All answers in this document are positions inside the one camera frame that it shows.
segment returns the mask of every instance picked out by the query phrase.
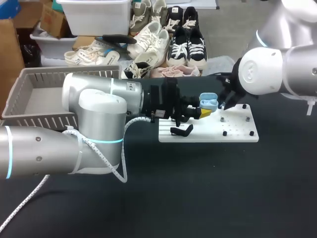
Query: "black sneaker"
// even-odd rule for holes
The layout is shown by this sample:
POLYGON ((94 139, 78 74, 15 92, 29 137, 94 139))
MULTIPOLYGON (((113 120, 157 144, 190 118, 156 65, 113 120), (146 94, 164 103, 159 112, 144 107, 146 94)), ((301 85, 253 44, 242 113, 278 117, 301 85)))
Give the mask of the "black sneaker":
POLYGON ((187 33, 183 27, 178 27, 169 43, 166 56, 168 66, 186 65, 187 61, 187 33))
POLYGON ((187 52, 187 66, 197 66, 203 70, 207 65, 207 52, 204 37, 198 28, 193 28, 189 34, 187 52))
POLYGON ((188 7, 184 13, 183 27, 188 31, 195 27, 199 28, 198 12, 193 6, 188 7))
POLYGON ((168 31, 171 37, 175 30, 183 24, 183 9, 179 6, 170 7, 167 9, 167 20, 164 29, 168 31))
POLYGON ((155 67, 159 58, 156 52, 144 52, 121 73, 121 79, 143 78, 155 67))

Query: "white sneaker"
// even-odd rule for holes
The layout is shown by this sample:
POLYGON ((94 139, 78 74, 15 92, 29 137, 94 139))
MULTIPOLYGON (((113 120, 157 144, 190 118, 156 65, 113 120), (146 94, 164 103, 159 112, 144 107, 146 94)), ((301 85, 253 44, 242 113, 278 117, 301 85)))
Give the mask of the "white sneaker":
POLYGON ((161 32, 156 36, 152 35, 152 41, 146 52, 154 51, 158 54, 158 62, 155 67, 159 67, 164 63, 166 53, 168 50, 169 34, 166 30, 161 30, 161 32))
POLYGON ((107 46, 106 44, 100 42, 100 41, 96 41, 94 40, 90 45, 88 46, 81 46, 79 47, 77 50, 82 49, 85 51, 97 51, 97 52, 105 52, 107 49, 109 48, 109 46, 107 46))
POLYGON ((79 49, 78 51, 68 51, 64 54, 65 62, 69 66, 88 66, 106 64, 103 53, 98 51, 86 51, 79 49))
POLYGON ((143 78, 157 64, 156 52, 144 52, 121 73, 121 79, 143 78))
POLYGON ((146 25, 138 35, 134 37, 137 40, 136 44, 129 44, 129 56, 135 59, 139 54, 144 53, 151 44, 152 35, 157 35, 161 31, 161 25, 157 21, 153 21, 146 25))

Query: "plastic bag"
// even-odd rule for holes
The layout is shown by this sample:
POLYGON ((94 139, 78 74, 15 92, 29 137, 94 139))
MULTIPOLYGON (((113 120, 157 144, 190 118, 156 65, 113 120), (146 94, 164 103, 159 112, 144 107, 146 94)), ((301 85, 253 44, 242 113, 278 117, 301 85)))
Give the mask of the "plastic bag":
POLYGON ((20 46, 24 65, 26 68, 41 67, 41 50, 38 46, 20 46))

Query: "pink sneaker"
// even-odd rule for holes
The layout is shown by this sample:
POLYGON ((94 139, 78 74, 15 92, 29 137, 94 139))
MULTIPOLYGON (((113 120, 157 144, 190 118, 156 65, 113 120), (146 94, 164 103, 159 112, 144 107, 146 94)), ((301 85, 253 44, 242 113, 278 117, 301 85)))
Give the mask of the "pink sneaker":
POLYGON ((200 72, 195 67, 186 67, 183 65, 172 66, 167 68, 155 68, 151 70, 151 78, 163 78, 163 77, 189 77, 199 76, 200 72))

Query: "white plastic bin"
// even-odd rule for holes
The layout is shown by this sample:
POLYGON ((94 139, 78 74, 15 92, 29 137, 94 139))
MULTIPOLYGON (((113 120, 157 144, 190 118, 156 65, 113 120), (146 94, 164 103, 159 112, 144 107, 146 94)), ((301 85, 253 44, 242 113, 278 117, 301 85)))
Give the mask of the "white plastic bin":
POLYGON ((127 35, 131 0, 56 0, 75 36, 127 35))
POLYGON ((77 40, 77 37, 60 39, 55 37, 41 37, 39 36, 40 33, 40 31, 35 30, 30 35, 30 38, 36 41, 42 51, 42 55, 48 59, 64 59, 64 53, 72 51, 73 45, 77 40))

